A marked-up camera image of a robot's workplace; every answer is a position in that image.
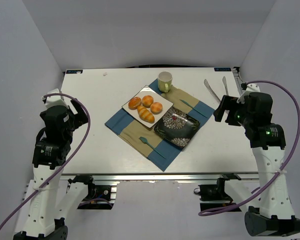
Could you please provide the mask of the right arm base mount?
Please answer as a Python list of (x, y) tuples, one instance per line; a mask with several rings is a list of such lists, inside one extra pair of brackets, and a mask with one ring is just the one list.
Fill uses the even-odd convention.
[(225, 193), (225, 182), (229, 179), (220, 177), (214, 184), (201, 184), (193, 190), (199, 196), (200, 210), (228, 207), (235, 205), (233, 199)]

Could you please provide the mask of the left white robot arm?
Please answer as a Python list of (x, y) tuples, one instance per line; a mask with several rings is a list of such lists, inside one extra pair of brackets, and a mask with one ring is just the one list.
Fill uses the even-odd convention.
[(65, 220), (87, 197), (92, 185), (91, 177), (81, 176), (74, 181), (74, 190), (56, 206), (58, 186), (65, 165), (73, 158), (71, 150), (73, 133), (82, 125), (90, 125), (87, 109), (74, 97), (70, 102), (74, 113), (65, 102), (66, 94), (59, 89), (49, 91), (41, 99), (46, 109), (40, 113), (44, 122), (36, 137), (33, 153), (33, 192), (26, 222), (14, 234), (15, 240), (64, 240), (68, 234)]

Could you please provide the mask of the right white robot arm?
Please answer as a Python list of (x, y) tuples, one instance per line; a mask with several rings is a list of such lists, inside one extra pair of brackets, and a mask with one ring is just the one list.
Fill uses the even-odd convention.
[(272, 97), (260, 91), (257, 81), (241, 84), (240, 97), (224, 95), (214, 111), (216, 122), (228, 112), (225, 122), (242, 126), (257, 165), (259, 190), (250, 192), (238, 178), (221, 177), (218, 191), (234, 200), (234, 204), (203, 210), (201, 217), (241, 209), (244, 224), (252, 237), (288, 237), (300, 233), (300, 219), (293, 210), (287, 188), (285, 166), (293, 153), (285, 157), (283, 128), (272, 122)]

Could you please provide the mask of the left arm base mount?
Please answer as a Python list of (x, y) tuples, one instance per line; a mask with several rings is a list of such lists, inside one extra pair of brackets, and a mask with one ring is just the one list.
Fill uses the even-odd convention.
[(67, 192), (71, 188), (71, 184), (83, 183), (88, 187), (87, 196), (81, 201), (77, 207), (79, 210), (111, 210), (111, 185), (95, 184), (94, 178), (91, 175), (76, 175), (73, 179), (68, 180)]

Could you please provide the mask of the metal tongs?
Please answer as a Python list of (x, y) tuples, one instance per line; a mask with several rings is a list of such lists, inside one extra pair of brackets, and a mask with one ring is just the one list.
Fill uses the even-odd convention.
[[(229, 95), (229, 90), (228, 90), (228, 85), (227, 85), (227, 79), (226, 77), (224, 76), (222, 78), (222, 83), (224, 85), (224, 89), (225, 89), (225, 94), (228, 96)], [(214, 90), (211, 88), (209, 82), (207, 79), (205, 79), (203, 81), (203, 84), (204, 86), (208, 89), (208, 91), (211, 93), (211, 95), (215, 98), (215, 100), (220, 103), (221, 102), (221, 99), (218, 97), (218, 95), (214, 92)]]

